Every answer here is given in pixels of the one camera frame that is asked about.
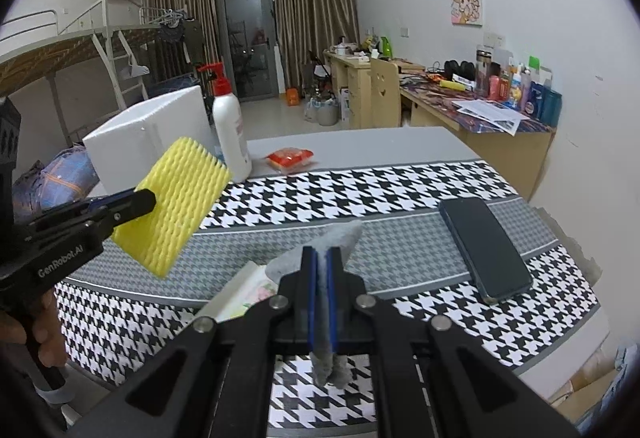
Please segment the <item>person's left hand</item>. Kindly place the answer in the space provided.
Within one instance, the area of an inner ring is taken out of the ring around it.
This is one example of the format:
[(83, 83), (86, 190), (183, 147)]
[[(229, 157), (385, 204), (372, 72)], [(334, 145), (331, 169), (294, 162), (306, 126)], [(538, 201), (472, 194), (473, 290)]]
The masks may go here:
[(47, 368), (62, 368), (67, 362), (65, 337), (62, 333), (58, 308), (53, 291), (47, 291), (41, 297), (32, 328), (25, 330), (14, 317), (1, 312), (1, 341), (2, 343), (26, 343), (28, 336), (34, 336), (38, 343), (39, 361)]

